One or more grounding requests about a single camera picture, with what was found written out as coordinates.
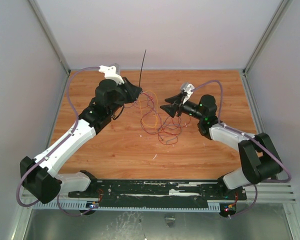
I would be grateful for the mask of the black zip tie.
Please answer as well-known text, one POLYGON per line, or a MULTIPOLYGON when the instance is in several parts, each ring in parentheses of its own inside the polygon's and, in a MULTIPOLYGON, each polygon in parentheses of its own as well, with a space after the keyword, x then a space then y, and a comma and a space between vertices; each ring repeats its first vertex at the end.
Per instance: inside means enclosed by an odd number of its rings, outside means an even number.
POLYGON ((141 67, 140 67, 140 71, 139 71, 139 81, 138 81, 138 87, 139 88, 141 87, 142 73, 143 73, 146 54, 147 54, 147 49, 144 50, 143 57, 142 57, 142 62, 141 62, 141 67))

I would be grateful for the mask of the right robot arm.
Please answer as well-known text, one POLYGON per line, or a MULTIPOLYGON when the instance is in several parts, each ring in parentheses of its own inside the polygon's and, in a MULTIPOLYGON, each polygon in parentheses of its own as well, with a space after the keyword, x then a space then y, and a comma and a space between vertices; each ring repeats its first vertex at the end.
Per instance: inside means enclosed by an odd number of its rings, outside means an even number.
POLYGON ((239 153, 240 167, 218 179, 217 194, 229 199, 235 189, 271 180, 283 171, 282 162, 269 135, 241 132, 220 122, 216 100, 206 94, 199 103, 186 100, 185 92, 165 99, 160 108, 170 117, 186 114, 198 120, 200 134, 212 141, 227 145, 239 153))

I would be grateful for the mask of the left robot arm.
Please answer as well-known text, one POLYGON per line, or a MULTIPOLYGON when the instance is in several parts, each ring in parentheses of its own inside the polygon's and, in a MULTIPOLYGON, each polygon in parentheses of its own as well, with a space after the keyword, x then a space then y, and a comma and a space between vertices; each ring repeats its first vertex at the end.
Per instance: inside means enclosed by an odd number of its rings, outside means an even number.
POLYGON ((89 105, 77 115, 72 127, 62 137, 35 158, 26 156, 21 160, 21 186, 43 204, 69 192, 81 192, 88 198, 93 197, 98 186, 92 182, 94 176, 91 173, 81 170, 60 174, 59 171, 80 147, 116 119, 118 109, 135 102, 142 91, 127 78, 123 78, 122 83, 110 78, 102 80, 89 105))

